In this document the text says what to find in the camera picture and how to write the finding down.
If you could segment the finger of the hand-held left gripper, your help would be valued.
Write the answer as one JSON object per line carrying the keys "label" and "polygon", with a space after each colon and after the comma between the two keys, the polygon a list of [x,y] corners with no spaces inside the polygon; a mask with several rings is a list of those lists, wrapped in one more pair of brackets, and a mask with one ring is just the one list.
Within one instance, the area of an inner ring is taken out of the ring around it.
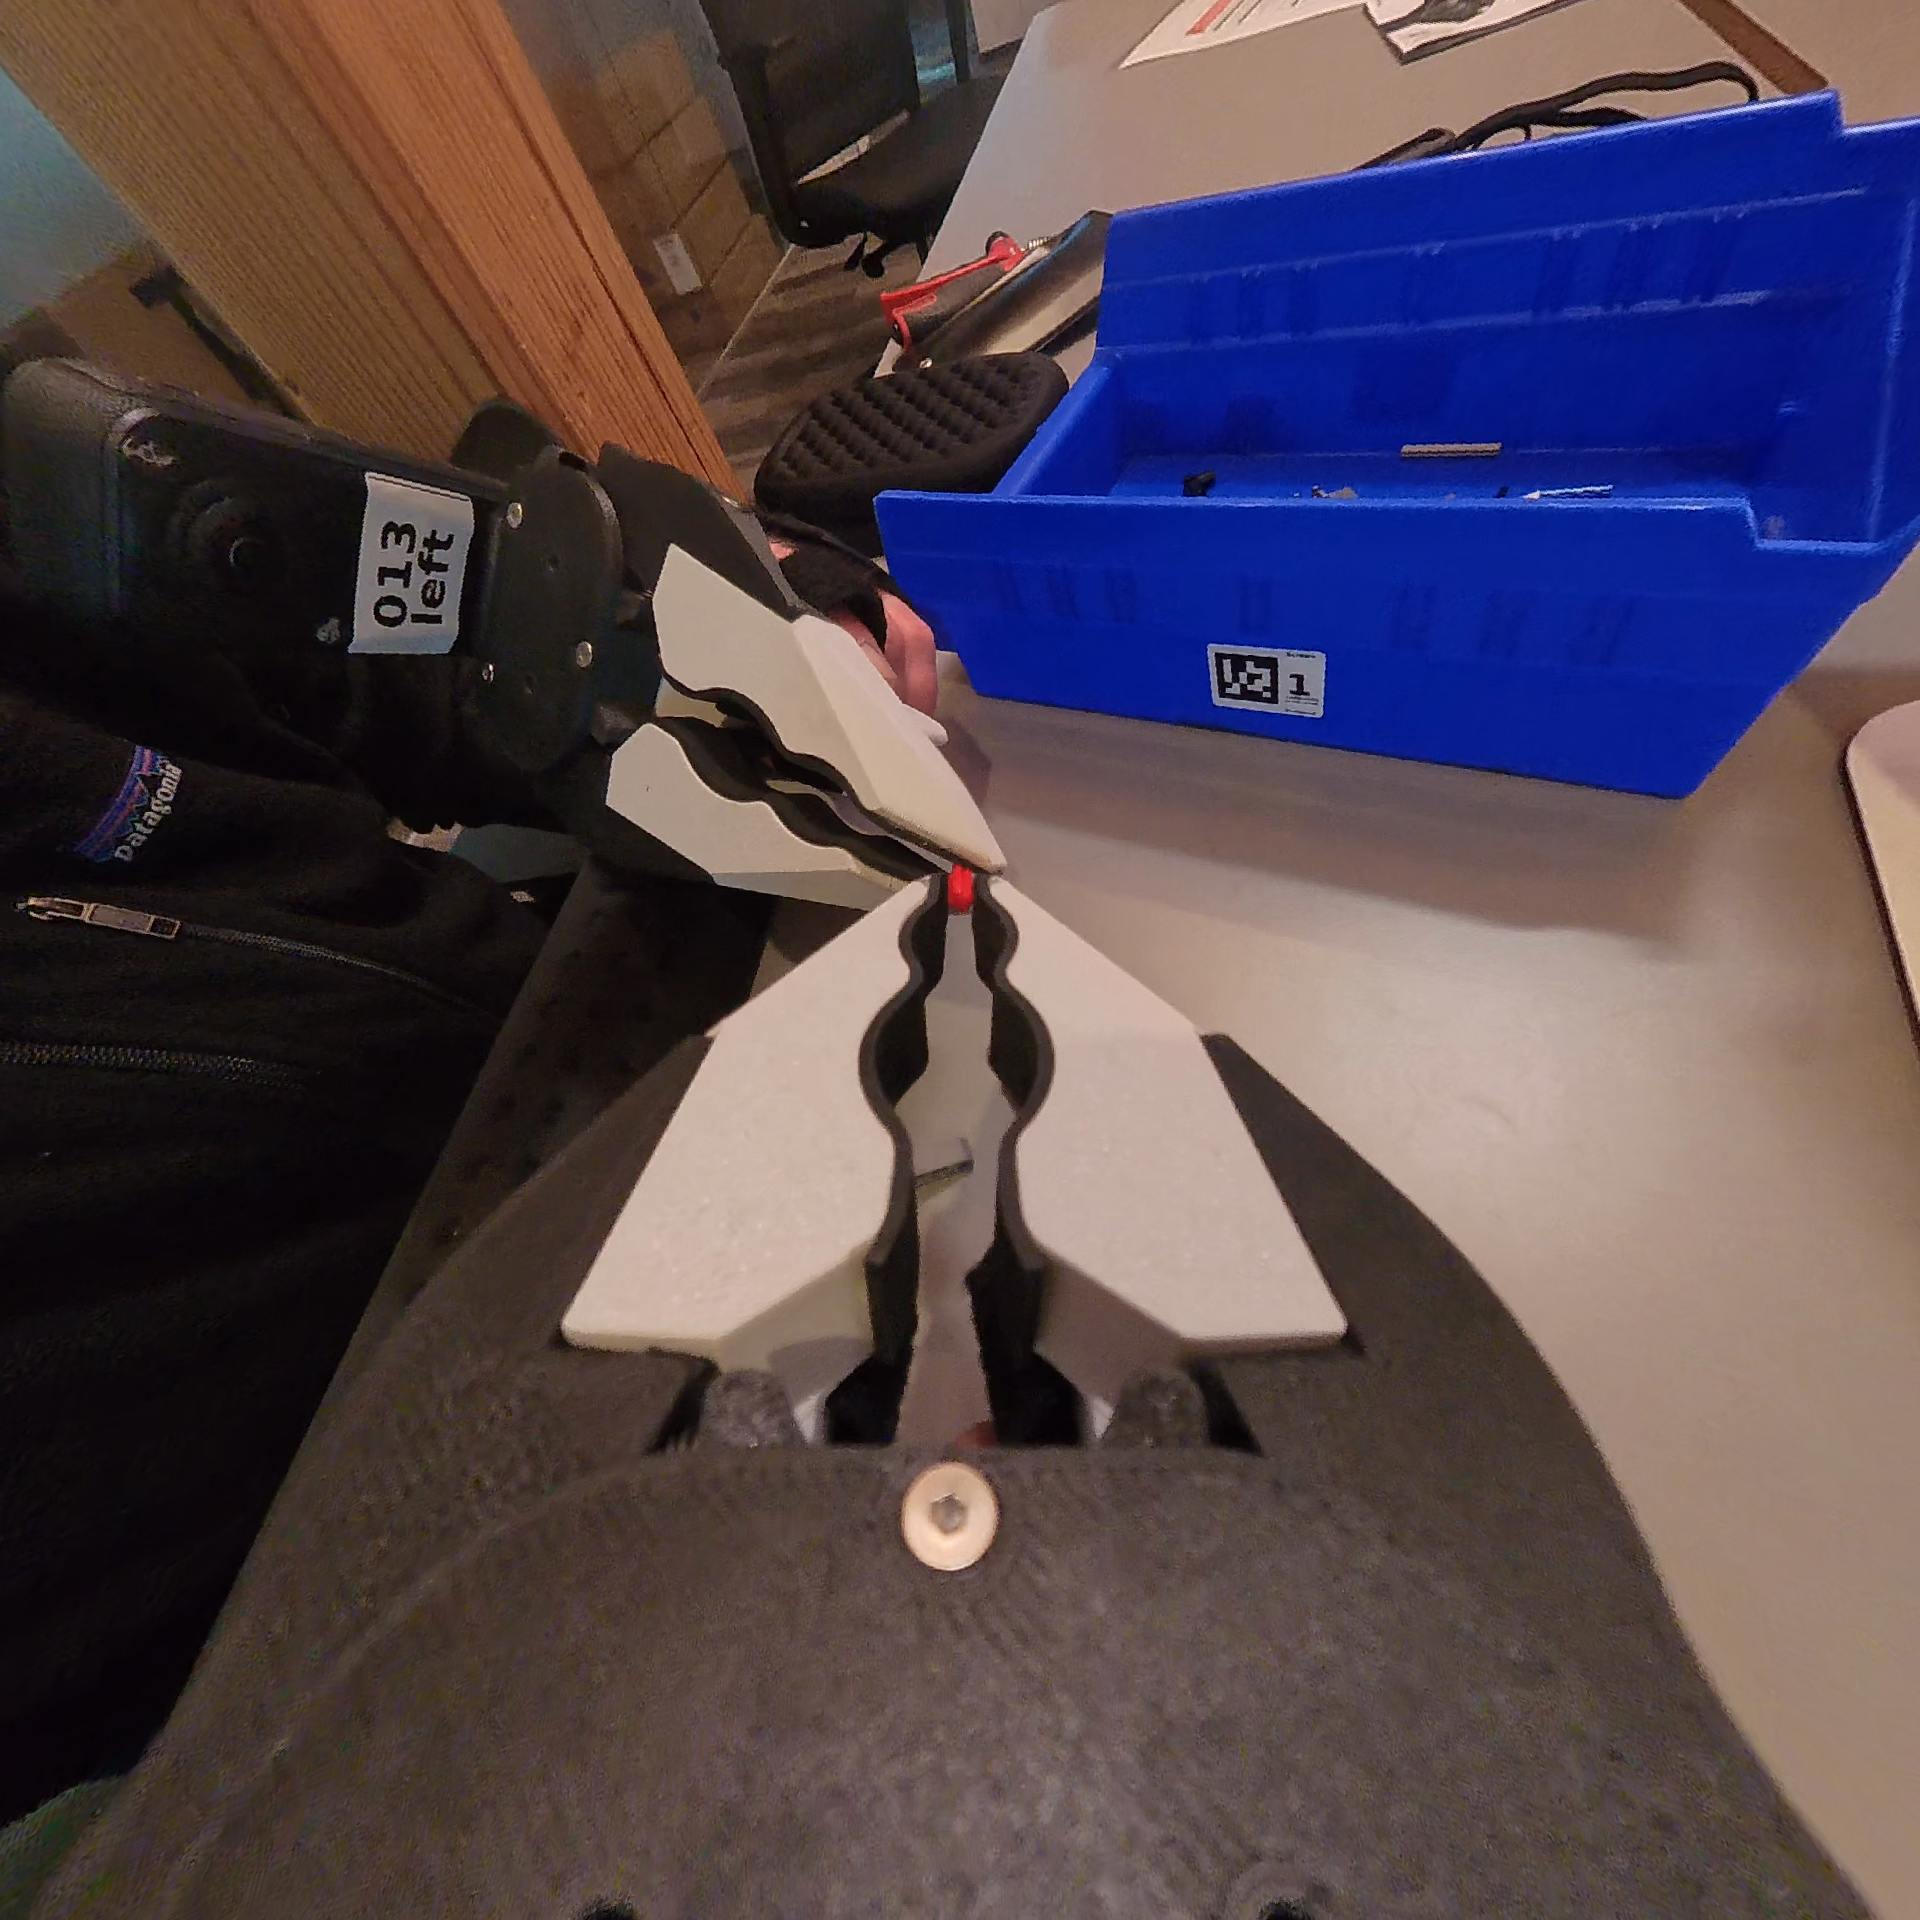
{"label": "finger of the hand-held left gripper", "polygon": [[827,772],[895,837],[1001,874],[1007,855],[973,794],[848,631],[787,616],[679,546],[657,586],[664,680],[755,713],[789,762]]}
{"label": "finger of the hand-held left gripper", "polygon": [[738,892],[871,911],[944,871],[840,796],[779,772],[743,727],[640,724],[614,751],[608,805]]}

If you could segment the blue plastic bin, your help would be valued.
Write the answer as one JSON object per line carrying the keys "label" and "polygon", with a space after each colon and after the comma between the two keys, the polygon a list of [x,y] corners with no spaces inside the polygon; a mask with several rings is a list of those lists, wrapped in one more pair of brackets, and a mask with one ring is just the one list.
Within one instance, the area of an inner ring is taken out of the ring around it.
{"label": "blue plastic bin", "polygon": [[1810,95],[1123,212],[976,691],[1686,799],[1917,544],[1919,127]]}

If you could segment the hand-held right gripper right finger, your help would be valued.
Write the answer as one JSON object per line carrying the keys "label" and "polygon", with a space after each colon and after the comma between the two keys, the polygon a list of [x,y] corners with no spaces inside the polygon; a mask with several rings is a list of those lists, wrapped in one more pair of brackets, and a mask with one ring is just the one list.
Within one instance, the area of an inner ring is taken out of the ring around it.
{"label": "hand-held right gripper right finger", "polygon": [[1010,1121],[967,1273],[1005,1447],[1073,1447],[1141,1371],[1349,1332],[1206,1035],[1009,880],[976,971]]}

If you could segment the white stand base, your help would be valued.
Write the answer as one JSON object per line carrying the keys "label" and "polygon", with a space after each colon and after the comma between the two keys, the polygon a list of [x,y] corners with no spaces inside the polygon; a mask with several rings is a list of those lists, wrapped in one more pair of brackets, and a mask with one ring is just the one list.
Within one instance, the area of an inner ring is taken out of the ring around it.
{"label": "white stand base", "polygon": [[1888,948],[1919,1027],[1919,703],[1870,719],[1843,757]]}

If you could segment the black swivel chair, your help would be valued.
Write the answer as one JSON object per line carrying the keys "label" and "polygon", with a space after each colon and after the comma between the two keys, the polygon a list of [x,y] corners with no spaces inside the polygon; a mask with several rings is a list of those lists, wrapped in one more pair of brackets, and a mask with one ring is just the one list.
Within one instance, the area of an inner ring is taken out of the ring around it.
{"label": "black swivel chair", "polygon": [[912,247],[927,258],[1000,97],[973,64],[973,9],[935,5],[954,82],[921,81],[912,5],[704,2],[765,197],[800,250],[853,242],[879,276]]}

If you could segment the person's left hand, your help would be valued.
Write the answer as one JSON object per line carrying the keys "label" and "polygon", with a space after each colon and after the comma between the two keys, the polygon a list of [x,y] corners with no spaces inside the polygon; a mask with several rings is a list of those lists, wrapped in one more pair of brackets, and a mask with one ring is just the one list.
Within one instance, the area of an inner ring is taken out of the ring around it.
{"label": "person's left hand", "polygon": [[941,705],[938,643],[927,620],[895,593],[879,594],[880,633],[861,613],[843,620],[895,696],[933,719]]}

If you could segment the black waffle foam pad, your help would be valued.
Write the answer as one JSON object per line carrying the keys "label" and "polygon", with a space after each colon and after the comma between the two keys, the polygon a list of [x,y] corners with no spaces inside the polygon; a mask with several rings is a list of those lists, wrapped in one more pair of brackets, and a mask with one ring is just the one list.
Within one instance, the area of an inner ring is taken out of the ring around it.
{"label": "black waffle foam pad", "polygon": [[879,554],[880,493],[992,492],[1067,392],[1043,352],[862,377],[787,423],[759,461],[758,505]]}

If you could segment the red handled tool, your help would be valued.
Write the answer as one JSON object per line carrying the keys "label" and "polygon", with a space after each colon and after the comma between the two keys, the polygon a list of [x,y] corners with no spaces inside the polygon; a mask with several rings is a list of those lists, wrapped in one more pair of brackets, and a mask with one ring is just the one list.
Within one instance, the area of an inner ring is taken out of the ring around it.
{"label": "red handled tool", "polygon": [[1019,242],[1007,232],[991,239],[989,252],[959,271],[886,290],[880,312],[904,354],[921,352],[933,337],[969,304],[1005,285],[1029,264],[1050,252],[1050,242]]}

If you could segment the black studded mat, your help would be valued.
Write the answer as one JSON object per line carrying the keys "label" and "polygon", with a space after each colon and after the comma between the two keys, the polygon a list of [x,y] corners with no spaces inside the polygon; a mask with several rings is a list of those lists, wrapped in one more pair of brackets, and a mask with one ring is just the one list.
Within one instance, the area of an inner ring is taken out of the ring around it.
{"label": "black studded mat", "polygon": [[534,971],[354,1332],[361,1363],[445,1261],[679,1043],[749,999],[775,904],[592,863]]}

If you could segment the black flat case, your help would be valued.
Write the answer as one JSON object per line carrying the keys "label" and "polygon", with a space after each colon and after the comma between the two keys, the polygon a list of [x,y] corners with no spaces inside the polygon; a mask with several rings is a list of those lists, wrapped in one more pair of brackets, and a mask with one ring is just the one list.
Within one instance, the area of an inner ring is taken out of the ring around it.
{"label": "black flat case", "polygon": [[901,365],[933,369],[986,354],[1064,352],[1094,339],[1112,227],[1114,215],[1094,208],[1038,242],[923,340],[906,343]]}

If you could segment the wide wooden pillar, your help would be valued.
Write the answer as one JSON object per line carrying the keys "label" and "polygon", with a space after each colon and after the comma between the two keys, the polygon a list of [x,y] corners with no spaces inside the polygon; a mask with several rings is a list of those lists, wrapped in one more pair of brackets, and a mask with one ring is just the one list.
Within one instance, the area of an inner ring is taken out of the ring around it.
{"label": "wide wooden pillar", "polygon": [[304,418],[438,460],[505,396],[735,492],[501,5],[5,2],[3,58]]}

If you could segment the red printed paper sheet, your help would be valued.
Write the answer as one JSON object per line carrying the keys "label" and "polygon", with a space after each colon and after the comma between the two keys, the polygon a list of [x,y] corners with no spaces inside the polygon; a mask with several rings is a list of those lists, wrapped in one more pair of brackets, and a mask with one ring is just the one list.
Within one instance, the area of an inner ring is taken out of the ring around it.
{"label": "red printed paper sheet", "polygon": [[1217,45],[1235,45],[1270,32],[1301,25],[1317,17],[1357,9],[1357,2],[1178,2],[1163,18],[1129,50],[1121,69],[1163,63],[1206,52]]}

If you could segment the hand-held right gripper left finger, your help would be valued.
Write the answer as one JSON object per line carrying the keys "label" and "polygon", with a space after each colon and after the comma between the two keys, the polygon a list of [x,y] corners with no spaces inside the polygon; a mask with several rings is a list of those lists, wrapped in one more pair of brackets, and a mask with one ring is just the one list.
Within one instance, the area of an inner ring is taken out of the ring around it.
{"label": "hand-held right gripper left finger", "polygon": [[921,1290],[899,1103],[929,1067],[946,892],[890,897],[712,1032],[568,1345],[769,1371],[830,1439],[897,1435]]}

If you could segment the paper sheet with dark figure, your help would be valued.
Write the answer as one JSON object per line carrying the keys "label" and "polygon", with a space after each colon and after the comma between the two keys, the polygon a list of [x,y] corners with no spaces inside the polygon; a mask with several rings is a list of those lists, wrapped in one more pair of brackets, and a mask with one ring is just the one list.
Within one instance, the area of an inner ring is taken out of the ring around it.
{"label": "paper sheet with dark figure", "polygon": [[1362,12],[1394,58],[1411,64],[1571,5],[1560,0],[1426,0],[1366,2]]}

